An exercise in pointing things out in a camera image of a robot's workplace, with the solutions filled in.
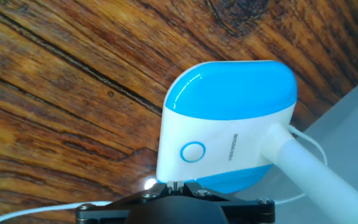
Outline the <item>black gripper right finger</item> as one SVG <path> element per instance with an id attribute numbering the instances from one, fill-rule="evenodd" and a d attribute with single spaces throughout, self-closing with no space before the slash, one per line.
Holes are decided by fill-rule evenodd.
<path id="1" fill-rule="evenodd" d="M 175 182 L 175 195 L 192 197 L 219 206 L 229 223 L 275 223 L 275 202 L 269 198 L 243 200 L 198 182 Z"/>

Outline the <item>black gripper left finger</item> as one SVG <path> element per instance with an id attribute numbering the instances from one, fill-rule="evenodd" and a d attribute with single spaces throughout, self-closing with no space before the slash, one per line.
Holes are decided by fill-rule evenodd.
<path id="1" fill-rule="evenodd" d="M 76 224 L 103 223 L 107 220 L 127 218 L 129 212 L 139 205 L 170 196 L 175 190 L 175 182 L 157 183 L 150 189 L 137 192 L 107 205 L 97 205 L 96 202 L 86 202 L 76 208 Z"/>

